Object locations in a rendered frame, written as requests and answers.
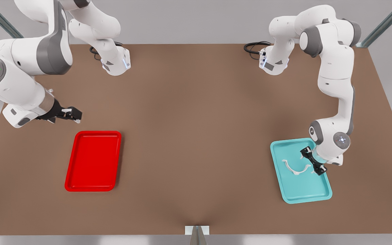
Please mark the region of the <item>white drainage pipe clamp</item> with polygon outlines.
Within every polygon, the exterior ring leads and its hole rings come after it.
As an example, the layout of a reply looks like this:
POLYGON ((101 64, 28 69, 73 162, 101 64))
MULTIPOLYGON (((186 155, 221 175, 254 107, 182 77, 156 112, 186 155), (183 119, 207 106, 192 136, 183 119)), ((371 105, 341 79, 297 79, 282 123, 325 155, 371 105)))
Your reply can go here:
POLYGON ((309 167, 311 167, 310 164, 307 164, 307 165, 305 165, 305 167, 304 167, 304 169, 303 169, 302 171, 295 171, 294 169, 292 169, 292 168, 290 167, 290 165, 289 165, 289 163, 288 163, 287 160, 282 160, 282 161, 284 162, 286 168, 287 168, 290 172, 292 172, 294 175, 296 175, 296 176, 297 176, 297 175, 300 175, 301 173, 306 172, 307 169, 308 169, 309 167))

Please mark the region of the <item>red rectangular tray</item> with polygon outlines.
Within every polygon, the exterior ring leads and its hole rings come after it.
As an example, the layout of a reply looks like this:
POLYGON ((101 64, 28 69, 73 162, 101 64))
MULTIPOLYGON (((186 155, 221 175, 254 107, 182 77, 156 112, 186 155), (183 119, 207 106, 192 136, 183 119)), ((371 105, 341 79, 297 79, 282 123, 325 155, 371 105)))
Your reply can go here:
POLYGON ((75 135, 64 187, 69 192, 106 192, 116 184, 122 135, 80 131, 75 135))

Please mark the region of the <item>teal rectangular tray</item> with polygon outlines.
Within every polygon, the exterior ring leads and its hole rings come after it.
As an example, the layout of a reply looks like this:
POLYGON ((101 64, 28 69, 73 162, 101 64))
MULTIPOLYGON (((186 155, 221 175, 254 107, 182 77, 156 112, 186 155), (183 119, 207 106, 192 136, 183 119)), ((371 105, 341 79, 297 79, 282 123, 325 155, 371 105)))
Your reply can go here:
POLYGON ((307 146, 315 147, 311 138, 274 141, 270 145, 280 192, 286 203, 296 204, 332 198, 332 189, 327 174, 317 175, 311 162, 301 157, 300 150, 307 146), (295 171, 302 171, 307 164, 311 167, 296 176, 286 168, 282 160, 287 160, 295 171))

